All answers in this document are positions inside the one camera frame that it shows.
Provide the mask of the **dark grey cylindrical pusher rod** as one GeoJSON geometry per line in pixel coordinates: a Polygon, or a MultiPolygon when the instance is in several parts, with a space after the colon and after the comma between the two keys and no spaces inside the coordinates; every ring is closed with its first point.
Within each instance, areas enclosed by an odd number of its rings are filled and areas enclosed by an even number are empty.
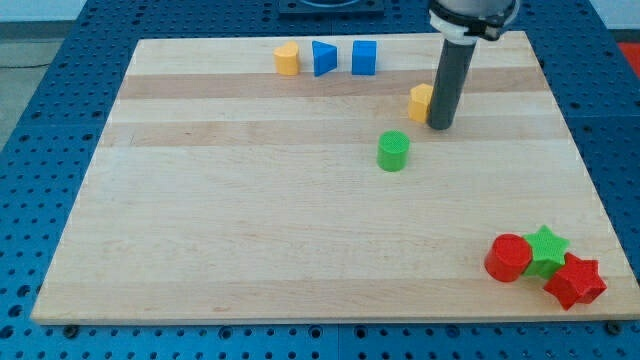
{"type": "Polygon", "coordinates": [[[428,125],[435,130],[451,127],[476,44],[443,43],[434,81],[428,125]]]}

